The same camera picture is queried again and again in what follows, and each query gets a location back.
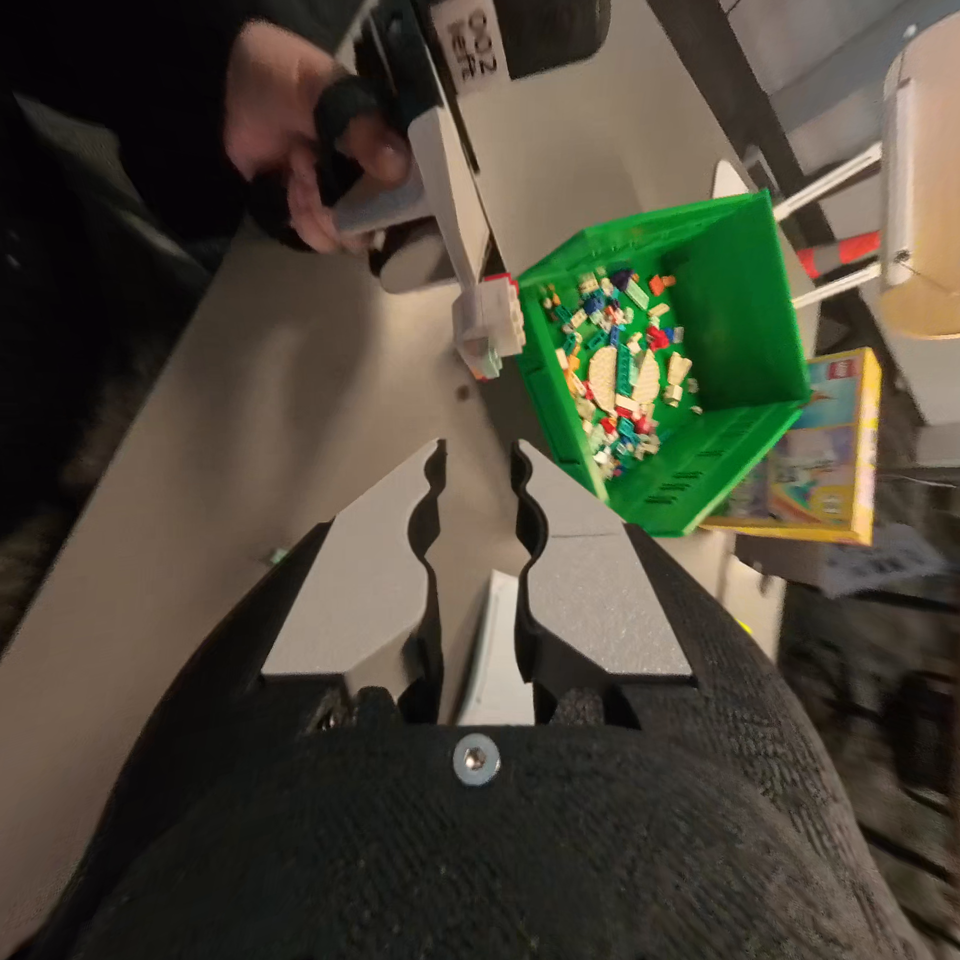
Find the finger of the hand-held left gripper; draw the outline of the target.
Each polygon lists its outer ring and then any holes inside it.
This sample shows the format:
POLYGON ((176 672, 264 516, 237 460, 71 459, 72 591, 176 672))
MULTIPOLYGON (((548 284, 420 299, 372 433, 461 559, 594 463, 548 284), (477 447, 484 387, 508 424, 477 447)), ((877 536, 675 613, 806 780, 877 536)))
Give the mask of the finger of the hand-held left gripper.
POLYGON ((398 223, 383 231, 377 248, 377 279, 384 291, 402 295, 438 284, 471 286, 471 261, 453 223, 398 223))
POLYGON ((482 278, 491 230, 450 110, 427 109, 411 122, 408 136, 454 276, 470 290, 482 278))

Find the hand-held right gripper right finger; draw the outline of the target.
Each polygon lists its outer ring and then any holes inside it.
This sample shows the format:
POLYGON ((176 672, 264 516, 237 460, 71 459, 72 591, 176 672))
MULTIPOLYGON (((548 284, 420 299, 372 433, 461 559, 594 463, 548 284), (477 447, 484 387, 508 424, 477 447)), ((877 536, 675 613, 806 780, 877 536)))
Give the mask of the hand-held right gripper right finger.
POLYGON ((631 686, 692 687, 693 669, 620 516, 525 439, 512 446, 520 675, 559 702, 631 686))

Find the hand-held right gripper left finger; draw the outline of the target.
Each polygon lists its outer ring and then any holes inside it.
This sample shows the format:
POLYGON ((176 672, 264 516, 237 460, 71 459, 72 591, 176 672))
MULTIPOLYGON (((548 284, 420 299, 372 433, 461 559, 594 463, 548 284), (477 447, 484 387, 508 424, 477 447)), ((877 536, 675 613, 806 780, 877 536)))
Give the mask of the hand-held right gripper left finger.
POLYGON ((432 439, 339 511, 261 668, 265 680, 327 678, 354 697, 438 707, 445 674, 436 574, 447 443, 432 439))

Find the white chicken lego assembly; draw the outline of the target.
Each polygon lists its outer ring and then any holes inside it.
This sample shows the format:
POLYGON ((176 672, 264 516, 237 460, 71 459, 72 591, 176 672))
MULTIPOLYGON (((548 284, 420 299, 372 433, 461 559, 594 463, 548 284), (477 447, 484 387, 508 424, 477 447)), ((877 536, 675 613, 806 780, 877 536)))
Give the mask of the white chicken lego assembly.
POLYGON ((453 344, 474 379, 500 376, 503 360, 526 343, 519 284, 509 272, 485 278, 452 303, 453 344))

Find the person's left forearm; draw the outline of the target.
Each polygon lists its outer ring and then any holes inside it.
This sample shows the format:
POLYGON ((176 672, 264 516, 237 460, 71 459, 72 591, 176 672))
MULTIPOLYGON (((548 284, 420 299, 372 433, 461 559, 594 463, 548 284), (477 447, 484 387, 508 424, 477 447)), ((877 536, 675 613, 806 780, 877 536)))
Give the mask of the person's left forearm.
POLYGON ((223 143, 227 73, 256 2, 44 2, 31 97, 118 139, 138 186, 238 191, 223 143))

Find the lego instruction booklet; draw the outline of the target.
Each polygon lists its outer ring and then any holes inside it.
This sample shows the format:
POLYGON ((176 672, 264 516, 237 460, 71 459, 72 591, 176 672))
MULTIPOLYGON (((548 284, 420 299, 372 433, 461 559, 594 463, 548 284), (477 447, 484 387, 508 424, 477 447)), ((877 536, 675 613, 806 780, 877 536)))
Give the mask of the lego instruction booklet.
POLYGON ((522 678, 515 630, 519 578, 490 573, 482 616, 456 714, 457 726, 532 726, 533 689, 522 678))

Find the pile of loose lego pieces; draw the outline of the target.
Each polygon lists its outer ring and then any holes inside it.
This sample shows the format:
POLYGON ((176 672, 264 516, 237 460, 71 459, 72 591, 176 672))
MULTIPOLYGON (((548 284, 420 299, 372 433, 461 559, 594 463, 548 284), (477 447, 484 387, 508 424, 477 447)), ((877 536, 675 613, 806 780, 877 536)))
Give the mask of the pile of loose lego pieces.
POLYGON ((670 299, 674 272, 597 266, 537 288, 588 462, 608 485, 662 450, 665 416, 704 414, 670 299))

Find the yellow lego box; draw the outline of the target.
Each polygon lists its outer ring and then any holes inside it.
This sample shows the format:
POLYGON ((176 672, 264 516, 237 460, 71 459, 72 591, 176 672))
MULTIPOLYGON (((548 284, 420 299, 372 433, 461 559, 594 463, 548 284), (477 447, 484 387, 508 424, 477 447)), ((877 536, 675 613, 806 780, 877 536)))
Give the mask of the yellow lego box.
POLYGON ((870 546, 882 367, 869 347, 813 358, 811 395, 792 428, 703 529, 870 546))

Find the person's left hand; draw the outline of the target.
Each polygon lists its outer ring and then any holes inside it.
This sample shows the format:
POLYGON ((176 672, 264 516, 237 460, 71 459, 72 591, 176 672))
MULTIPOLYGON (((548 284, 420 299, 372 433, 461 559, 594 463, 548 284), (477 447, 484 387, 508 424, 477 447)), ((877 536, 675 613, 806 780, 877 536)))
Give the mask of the person's left hand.
POLYGON ((365 254, 382 230, 345 233, 321 193, 330 150, 359 169, 360 186, 382 192, 405 183, 412 154, 380 108, 361 105, 332 138, 318 131, 323 94, 342 88, 346 69, 307 39, 261 17, 247 19, 225 68, 222 141, 249 186, 249 211, 264 233, 299 250, 365 254))

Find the printed paper sheet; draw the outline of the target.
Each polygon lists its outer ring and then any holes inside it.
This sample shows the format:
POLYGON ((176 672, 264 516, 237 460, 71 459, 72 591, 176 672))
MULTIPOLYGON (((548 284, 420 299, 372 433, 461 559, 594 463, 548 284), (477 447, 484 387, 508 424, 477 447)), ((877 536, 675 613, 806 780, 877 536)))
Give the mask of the printed paper sheet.
POLYGON ((825 546, 814 584, 826 597, 838 598, 940 575, 949 569, 944 555, 916 529, 894 523, 875 527, 869 546, 825 546))

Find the green plastic bin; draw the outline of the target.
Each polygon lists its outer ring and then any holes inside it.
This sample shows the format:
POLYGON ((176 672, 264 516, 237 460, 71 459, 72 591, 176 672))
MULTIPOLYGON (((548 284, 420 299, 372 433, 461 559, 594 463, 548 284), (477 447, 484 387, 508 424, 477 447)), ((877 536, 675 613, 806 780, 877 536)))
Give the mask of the green plastic bin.
POLYGON ((582 229, 523 272, 519 370, 557 464, 625 522, 654 537, 690 534, 797 421, 810 376, 770 199, 746 194, 639 213, 582 229), (597 266, 674 273, 670 295, 703 414, 669 414, 658 454, 605 485, 556 360, 538 288, 597 266))

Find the red and white striped bar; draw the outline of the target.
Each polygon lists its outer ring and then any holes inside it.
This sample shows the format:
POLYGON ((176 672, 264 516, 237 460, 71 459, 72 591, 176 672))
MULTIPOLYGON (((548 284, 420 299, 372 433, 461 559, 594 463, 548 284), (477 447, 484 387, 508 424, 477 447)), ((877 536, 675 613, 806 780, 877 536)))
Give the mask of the red and white striped bar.
POLYGON ((820 282, 842 268, 874 260, 882 246, 879 230, 837 238, 825 244, 796 249, 796 256, 812 282, 820 282))

